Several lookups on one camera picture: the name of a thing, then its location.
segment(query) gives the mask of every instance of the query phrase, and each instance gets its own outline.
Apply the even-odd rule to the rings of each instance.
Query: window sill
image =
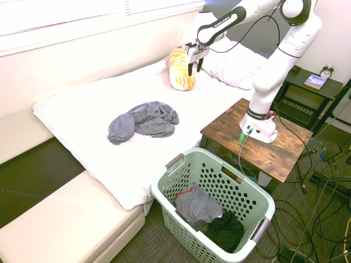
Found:
[[[110,14],[0,37],[0,56],[15,54],[82,37],[202,10],[205,1],[121,17]]]

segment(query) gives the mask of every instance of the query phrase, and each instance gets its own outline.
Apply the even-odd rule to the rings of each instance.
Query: white wall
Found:
[[[164,58],[196,13],[0,57],[0,119],[77,85]]]

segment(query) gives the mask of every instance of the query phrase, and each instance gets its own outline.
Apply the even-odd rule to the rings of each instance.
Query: green light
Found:
[[[242,133],[239,137],[239,142],[244,142],[245,140],[245,135]]]

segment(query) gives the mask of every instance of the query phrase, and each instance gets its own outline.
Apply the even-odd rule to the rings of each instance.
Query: book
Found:
[[[326,82],[327,78],[322,78],[320,76],[312,74],[309,78],[305,81],[305,85],[310,86],[315,89],[320,89],[323,84]]]

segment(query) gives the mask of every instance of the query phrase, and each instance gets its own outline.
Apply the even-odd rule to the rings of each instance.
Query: clothes in basket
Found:
[[[213,219],[224,213],[222,205],[195,182],[177,194],[175,204],[177,213],[188,223],[199,221],[211,223]]]
[[[244,227],[232,211],[226,211],[222,218],[210,223],[205,235],[224,251],[232,253],[244,236]]]

